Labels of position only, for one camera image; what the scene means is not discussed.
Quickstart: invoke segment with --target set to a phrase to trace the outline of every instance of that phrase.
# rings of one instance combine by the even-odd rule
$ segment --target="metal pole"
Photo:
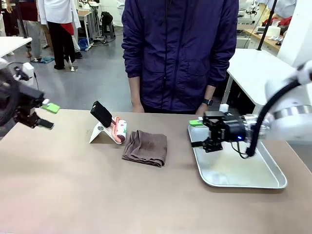
[[[272,6],[270,15],[269,15],[269,19],[268,19],[267,25],[265,25],[265,29],[264,29],[264,32],[263,32],[263,35],[262,35],[262,38],[261,38],[261,41],[259,43],[259,47],[258,47],[257,50],[261,50],[261,47],[262,47],[262,44],[264,42],[265,36],[266,36],[266,34],[268,32],[268,29],[269,29],[269,26],[271,24],[271,20],[272,20],[273,14],[274,14],[274,9],[275,9],[276,3],[277,3],[277,0],[274,0],[274,3],[273,3],[273,6]]]
[[[28,38],[28,35],[27,35],[25,27],[24,27],[23,19],[21,18],[20,0],[15,0],[15,6],[16,6],[17,14],[18,14],[18,20],[19,20],[20,28],[21,28],[21,31],[23,33],[23,37]]]

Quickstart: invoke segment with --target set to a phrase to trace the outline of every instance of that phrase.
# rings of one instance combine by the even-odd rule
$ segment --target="metal tray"
[[[203,141],[209,135],[206,126],[189,125],[188,131],[191,142]],[[244,152],[247,146],[247,143],[241,142],[241,151]],[[242,159],[228,142],[223,142],[222,147],[222,151],[212,153],[194,148],[200,176],[208,185],[261,189],[283,189],[287,186],[286,177],[262,142],[258,143],[256,154],[248,159]]]

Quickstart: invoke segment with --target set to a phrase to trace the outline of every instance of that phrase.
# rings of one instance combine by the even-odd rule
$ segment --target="brown cloth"
[[[167,157],[167,137],[140,130],[131,132],[122,159],[162,167]]]

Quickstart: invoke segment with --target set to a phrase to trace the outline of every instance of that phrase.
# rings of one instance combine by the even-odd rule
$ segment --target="hand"
[[[205,111],[208,111],[208,106],[205,103],[202,103],[196,111],[196,115],[203,117]]]
[[[144,108],[143,108],[141,102],[138,103],[138,104],[133,104],[133,105],[132,105],[132,112],[135,112],[135,113],[144,113]]]
[[[11,6],[10,4],[7,4],[6,10],[7,10],[8,13],[11,14],[11,13],[12,13],[12,10],[13,10],[13,9],[12,9],[12,6]]]

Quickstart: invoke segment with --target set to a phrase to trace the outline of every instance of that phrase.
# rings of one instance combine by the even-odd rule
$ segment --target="gray floor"
[[[124,71],[121,48],[122,36],[117,32],[115,41],[108,46],[92,47],[83,53],[83,59],[77,60],[75,73],[57,71],[54,62],[47,65],[33,64],[37,74],[39,88],[53,103],[63,109],[90,110],[94,101],[99,100],[110,111],[131,111],[128,78]],[[43,55],[53,55],[49,49]],[[27,62],[24,49],[15,51],[9,61]],[[215,100],[211,110],[217,110],[220,101]],[[300,158],[312,170],[311,145],[292,146]]]

